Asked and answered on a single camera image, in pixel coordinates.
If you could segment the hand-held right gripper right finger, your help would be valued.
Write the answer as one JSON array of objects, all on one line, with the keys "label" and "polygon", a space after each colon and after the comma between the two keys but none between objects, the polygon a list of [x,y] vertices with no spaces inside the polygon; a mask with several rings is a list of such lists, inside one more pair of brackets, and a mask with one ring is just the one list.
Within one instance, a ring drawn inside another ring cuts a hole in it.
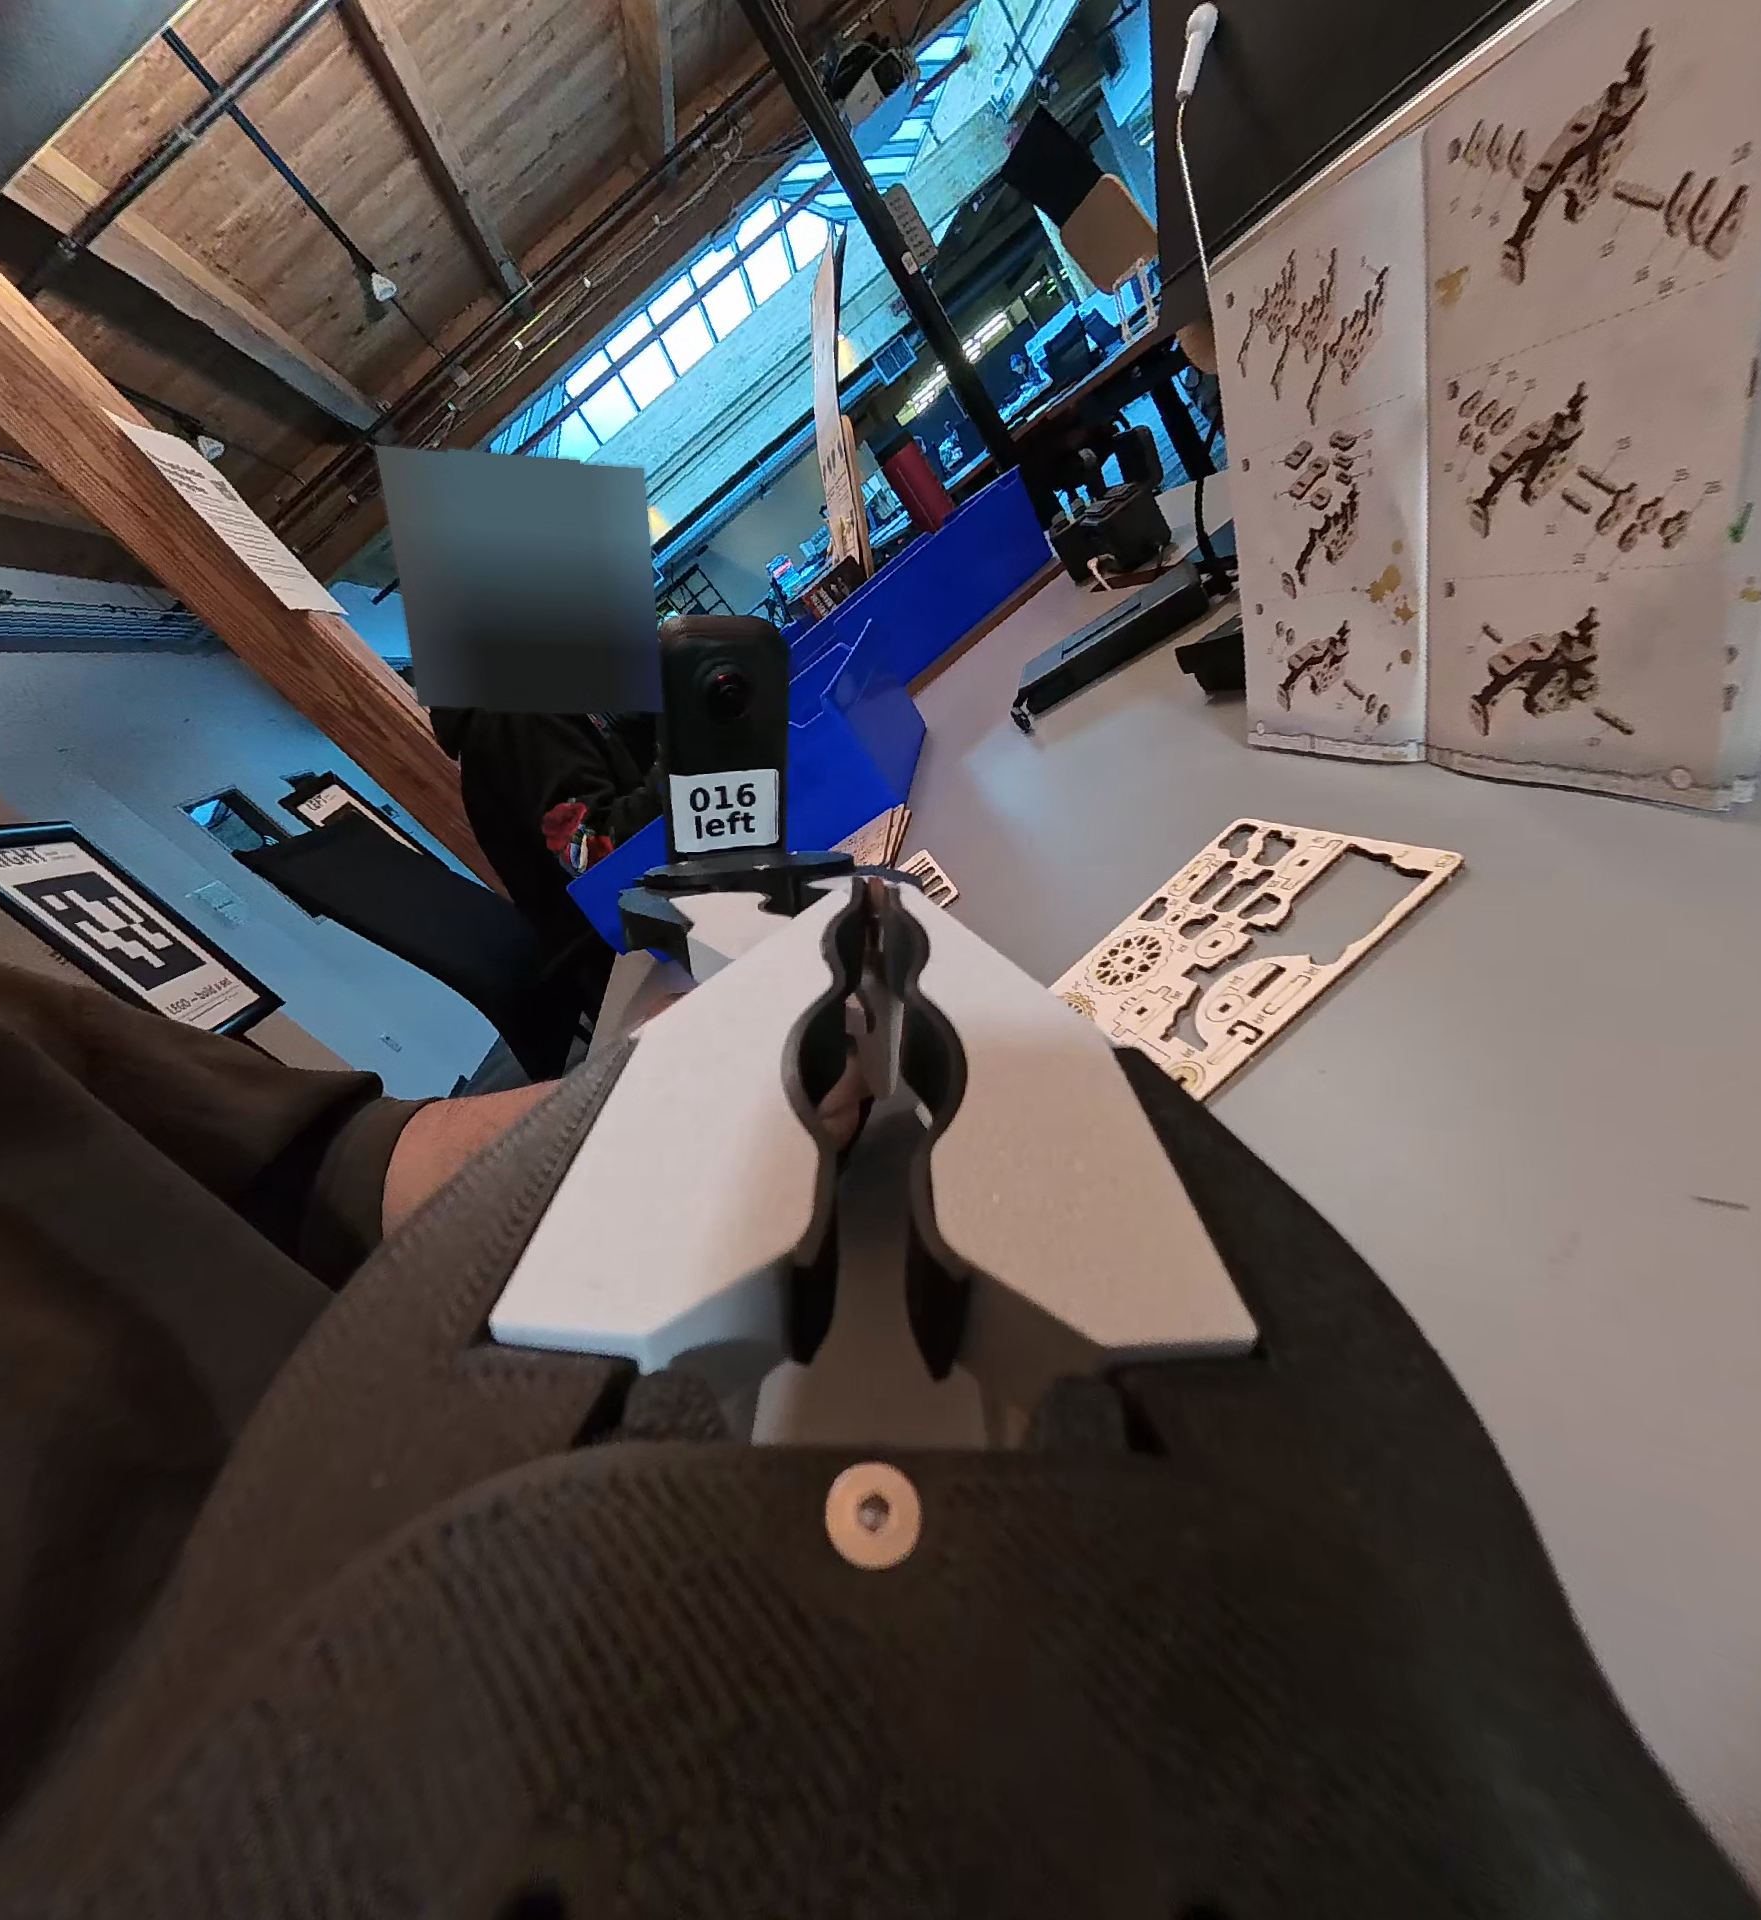
[{"label": "hand-held right gripper right finger", "polygon": [[875,889],[907,1171],[907,1312],[933,1373],[1247,1356],[1256,1322],[1120,1053],[916,889]]}]

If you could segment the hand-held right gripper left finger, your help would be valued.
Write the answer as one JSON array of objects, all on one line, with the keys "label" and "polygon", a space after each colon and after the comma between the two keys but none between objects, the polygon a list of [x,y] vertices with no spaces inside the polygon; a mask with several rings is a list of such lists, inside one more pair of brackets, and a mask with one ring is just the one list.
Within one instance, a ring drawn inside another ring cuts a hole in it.
[{"label": "hand-held right gripper left finger", "polygon": [[865,932],[861,883],[828,879],[635,1033],[490,1315],[495,1342],[644,1373],[818,1356],[865,1096],[848,1021]]}]

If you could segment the person's left forearm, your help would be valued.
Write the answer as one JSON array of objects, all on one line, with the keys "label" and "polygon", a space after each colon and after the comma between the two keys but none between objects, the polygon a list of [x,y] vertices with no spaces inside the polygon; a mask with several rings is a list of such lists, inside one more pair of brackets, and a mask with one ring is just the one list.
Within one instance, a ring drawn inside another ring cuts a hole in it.
[{"label": "person's left forearm", "polygon": [[554,1082],[420,1103],[394,1131],[374,1179],[371,1242],[388,1242],[445,1189],[502,1179],[545,1196],[602,1118],[612,1081],[574,1071]]}]

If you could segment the grey desk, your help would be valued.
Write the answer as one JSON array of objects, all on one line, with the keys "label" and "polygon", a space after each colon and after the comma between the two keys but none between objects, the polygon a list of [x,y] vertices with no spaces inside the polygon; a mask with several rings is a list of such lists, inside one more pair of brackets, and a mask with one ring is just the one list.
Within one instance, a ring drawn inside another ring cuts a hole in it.
[{"label": "grey desk", "polygon": [[1696,813],[1256,751],[1169,646],[1017,731],[1086,618],[1057,576],[917,685],[910,845],[1043,982],[1239,816],[1462,851],[1219,1112],[1437,1346],[1761,1891],[1761,783]]}]

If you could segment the blue plastic bin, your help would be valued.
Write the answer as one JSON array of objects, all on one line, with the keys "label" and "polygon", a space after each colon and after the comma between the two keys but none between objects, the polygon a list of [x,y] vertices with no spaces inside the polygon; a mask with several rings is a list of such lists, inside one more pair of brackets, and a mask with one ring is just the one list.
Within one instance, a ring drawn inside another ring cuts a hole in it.
[{"label": "blue plastic bin", "polygon": [[[907,681],[878,643],[837,646],[807,669],[793,666],[790,849],[828,851],[875,813],[907,803],[924,733]],[[572,896],[612,948],[625,948],[620,893],[664,861],[667,828],[655,821],[572,883]]]},{"label": "blue plastic bin", "polygon": [[1054,568],[1020,475],[994,478],[820,621],[787,628],[793,666],[871,641],[910,682]]}]

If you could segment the stack of wooden sheets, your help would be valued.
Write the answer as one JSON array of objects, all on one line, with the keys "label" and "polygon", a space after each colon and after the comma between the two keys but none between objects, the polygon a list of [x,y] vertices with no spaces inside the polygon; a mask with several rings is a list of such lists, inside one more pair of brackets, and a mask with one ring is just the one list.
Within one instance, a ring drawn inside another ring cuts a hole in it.
[{"label": "stack of wooden sheets", "polygon": [[848,855],[857,868],[884,868],[916,879],[916,885],[940,908],[957,903],[957,883],[933,851],[907,851],[913,805],[894,803],[861,828],[841,838],[831,851]]}]

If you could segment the wooden sheet with large cutout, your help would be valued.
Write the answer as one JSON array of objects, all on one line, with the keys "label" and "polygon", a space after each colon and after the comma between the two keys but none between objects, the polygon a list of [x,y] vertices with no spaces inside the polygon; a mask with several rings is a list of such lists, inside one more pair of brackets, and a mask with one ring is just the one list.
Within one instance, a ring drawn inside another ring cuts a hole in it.
[{"label": "wooden sheet with large cutout", "polygon": [[1053,995],[1207,1103],[1463,868],[1462,851],[1241,816]]}]

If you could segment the black long case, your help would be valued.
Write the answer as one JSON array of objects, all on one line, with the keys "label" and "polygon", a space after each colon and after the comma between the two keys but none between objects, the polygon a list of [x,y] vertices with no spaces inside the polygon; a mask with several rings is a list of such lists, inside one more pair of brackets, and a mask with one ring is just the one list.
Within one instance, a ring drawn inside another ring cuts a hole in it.
[{"label": "black long case", "polygon": [[1211,599],[1209,579],[1194,562],[1169,565],[1114,608],[1023,663],[1013,726],[1031,733],[1046,712],[1201,623]]}]

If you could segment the black device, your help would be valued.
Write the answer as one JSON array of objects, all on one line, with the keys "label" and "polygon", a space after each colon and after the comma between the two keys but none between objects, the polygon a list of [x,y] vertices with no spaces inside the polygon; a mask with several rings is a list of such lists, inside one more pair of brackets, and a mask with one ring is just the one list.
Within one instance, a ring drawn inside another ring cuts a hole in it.
[{"label": "black device", "polygon": [[1163,465],[1150,426],[1127,422],[1057,462],[1046,539],[1080,589],[1137,589],[1166,568],[1173,542],[1157,491]]}]

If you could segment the white paper note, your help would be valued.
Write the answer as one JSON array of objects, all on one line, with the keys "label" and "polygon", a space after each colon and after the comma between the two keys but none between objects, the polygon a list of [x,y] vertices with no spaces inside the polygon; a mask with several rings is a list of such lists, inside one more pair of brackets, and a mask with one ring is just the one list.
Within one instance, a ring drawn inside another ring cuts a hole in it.
[{"label": "white paper note", "polygon": [[335,595],[259,521],[198,443],[121,418],[114,426],[282,608],[344,618]]}]

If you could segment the person's olive shirt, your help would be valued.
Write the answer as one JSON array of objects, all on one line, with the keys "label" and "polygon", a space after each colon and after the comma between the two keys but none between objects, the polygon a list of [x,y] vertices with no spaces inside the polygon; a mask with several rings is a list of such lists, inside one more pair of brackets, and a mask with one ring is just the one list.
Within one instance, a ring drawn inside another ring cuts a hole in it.
[{"label": "person's olive shirt", "polygon": [[418,1108],[0,959],[0,1825],[380,1242]]}]

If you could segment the beige rounded wooden panel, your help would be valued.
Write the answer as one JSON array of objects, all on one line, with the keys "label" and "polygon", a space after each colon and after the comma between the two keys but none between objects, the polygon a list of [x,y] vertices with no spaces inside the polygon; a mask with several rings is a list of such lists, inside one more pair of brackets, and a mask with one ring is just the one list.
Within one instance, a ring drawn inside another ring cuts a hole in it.
[{"label": "beige rounded wooden panel", "polygon": [[1086,195],[1057,223],[1066,256],[1091,288],[1117,296],[1137,268],[1157,262],[1157,233],[1130,186],[1097,173]]}]

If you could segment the wooden beam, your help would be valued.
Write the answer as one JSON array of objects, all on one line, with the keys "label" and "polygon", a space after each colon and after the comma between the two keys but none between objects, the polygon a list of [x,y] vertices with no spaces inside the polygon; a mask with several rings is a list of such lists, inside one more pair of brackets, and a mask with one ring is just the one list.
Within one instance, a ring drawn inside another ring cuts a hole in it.
[{"label": "wooden beam", "polygon": [[422,709],[345,618],[289,611],[114,426],[105,378],[0,271],[0,429],[227,649],[485,885],[500,885]]}]

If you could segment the framed marker poster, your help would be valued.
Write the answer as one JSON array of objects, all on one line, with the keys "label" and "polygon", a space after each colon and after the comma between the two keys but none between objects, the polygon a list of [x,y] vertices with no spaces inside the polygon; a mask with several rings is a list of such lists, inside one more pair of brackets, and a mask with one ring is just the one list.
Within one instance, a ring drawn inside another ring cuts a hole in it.
[{"label": "framed marker poster", "polygon": [[0,908],[108,995],[171,1022],[241,1036],[287,1006],[74,822],[0,825]]}]

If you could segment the assembly instruction booklet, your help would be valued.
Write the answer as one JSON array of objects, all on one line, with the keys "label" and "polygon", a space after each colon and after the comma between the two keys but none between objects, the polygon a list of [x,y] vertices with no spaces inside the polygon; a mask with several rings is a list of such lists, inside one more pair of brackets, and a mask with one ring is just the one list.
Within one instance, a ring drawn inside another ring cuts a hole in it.
[{"label": "assembly instruction booklet", "polygon": [[1209,301],[1256,751],[1753,795],[1761,2],[1556,2]]}]

